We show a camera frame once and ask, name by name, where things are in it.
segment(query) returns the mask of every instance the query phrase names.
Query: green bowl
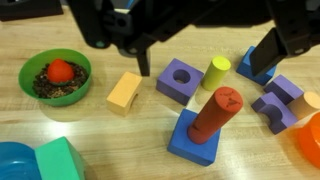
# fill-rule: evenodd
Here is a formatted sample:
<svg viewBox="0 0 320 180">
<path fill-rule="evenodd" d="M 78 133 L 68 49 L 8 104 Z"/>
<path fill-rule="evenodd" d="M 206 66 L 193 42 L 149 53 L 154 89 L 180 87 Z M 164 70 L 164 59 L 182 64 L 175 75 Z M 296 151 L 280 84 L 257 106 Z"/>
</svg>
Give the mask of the green bowl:
<svg viewBox="0 0 320 180">
<path fill-rule="evenodd" d="M 40 73 L 45 64 L 54 59 L 61 58 L 74 62 L 85 68 L 89 74 L 87 81 L 76 91 L 58 98 L 39 98 L 32 89 L 35 76 Z M 29 96 L 51 106 L 67 106 L 79 101 L 89 90 L 91 83 L 91 65 L 89 60 L 81 53 L 70 49 L 51 49 L 31 57 L 21 68 L 19 73 L 19 85 Z"/>
</svg>

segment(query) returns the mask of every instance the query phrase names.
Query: red cylinder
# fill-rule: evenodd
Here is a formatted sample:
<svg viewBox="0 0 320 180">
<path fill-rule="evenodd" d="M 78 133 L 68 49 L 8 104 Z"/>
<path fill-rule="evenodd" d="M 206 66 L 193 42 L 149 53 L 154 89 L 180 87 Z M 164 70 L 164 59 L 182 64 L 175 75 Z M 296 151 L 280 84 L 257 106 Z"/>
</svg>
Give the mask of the red cylinder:
<svg viewBox="0 0 320 180">
<path fill-rule="evenodd" d="M 218 88 L 188 128 L 196 144 L 205 143 L 242 108 L 241 95 L 230 87 Z"/>
</svg>

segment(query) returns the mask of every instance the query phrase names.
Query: yellow block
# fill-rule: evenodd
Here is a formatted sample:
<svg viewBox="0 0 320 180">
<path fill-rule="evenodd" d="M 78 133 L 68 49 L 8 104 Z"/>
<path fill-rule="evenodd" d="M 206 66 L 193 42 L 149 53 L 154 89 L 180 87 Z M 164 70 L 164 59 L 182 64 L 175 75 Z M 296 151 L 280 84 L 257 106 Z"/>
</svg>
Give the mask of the yellow block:
<svg viewBox="0 0 320 180">
<path fill-rule="evenodd" d="M 141 89 L 142 77 L 125 72 L 107 97 L 108 109 L 120 115 L 127 115 L 134 97 Z"/>
<path fill-rule="evenodd" d="M 320 97 L 315 92 L 308 91 L 291 101 L 287 107 L 300 120 L 320 110 Z"/>
<path fill-rule="evenodd" d="M 213 58 L 201 80 L 201 86 L 207 91 L 214 91 L 220 85 L 230 67 L 231 63 L 227 58 L 223 56 Z"/>
</svg>

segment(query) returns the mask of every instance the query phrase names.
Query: purple arch block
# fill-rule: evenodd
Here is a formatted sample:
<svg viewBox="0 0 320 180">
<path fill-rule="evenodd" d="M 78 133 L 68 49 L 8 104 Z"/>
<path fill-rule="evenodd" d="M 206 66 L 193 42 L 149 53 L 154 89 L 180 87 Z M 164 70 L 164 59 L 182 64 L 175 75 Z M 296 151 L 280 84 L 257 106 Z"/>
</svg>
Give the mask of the purple arch block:
<svg viewBox="0 0 320 180">
<path fill-rule="evenodd" d="M 203 72 L 173 59 L 158 77 L 156 89 L 182 105 L 187 105 L 196 91 Z"/>
<path fill-rule="evenodd" d="M 283 75 L 277 76 L 265 88 L 266 93 L 273 92 L 283 104 L 287 105 L 303 94 L 303 91 Z"/>
<path fill-rule="evenodd" d="M 261 96 L 251 107 L 254 111 L 268 116 L 270 120 L 269 129 L 273 134 L 280 133 L 298 121 L 273 92 Z"/>
</svg>

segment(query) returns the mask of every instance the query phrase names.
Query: soil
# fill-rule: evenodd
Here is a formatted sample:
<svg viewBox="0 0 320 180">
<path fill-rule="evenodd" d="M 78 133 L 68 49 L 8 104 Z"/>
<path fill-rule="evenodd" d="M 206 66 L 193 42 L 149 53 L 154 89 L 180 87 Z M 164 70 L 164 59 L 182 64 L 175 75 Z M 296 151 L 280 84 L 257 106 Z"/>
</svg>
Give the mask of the soil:
<svg viewBox="0 0 320 180">
<path fill-rule="evenodd" d="M 58 98 L 73 93 L 79 89 L 88 79 L 89 75 L 82 66 L 66 61 L 71 65 L 74 72 L 74 78 L 65 85 L 51 84 L 47 78 L 47 69 L 49 64 L 42 68 L 41 72 L 35 76 L 33 81 L 33 90 L 39 98 Z"/>
</svg>

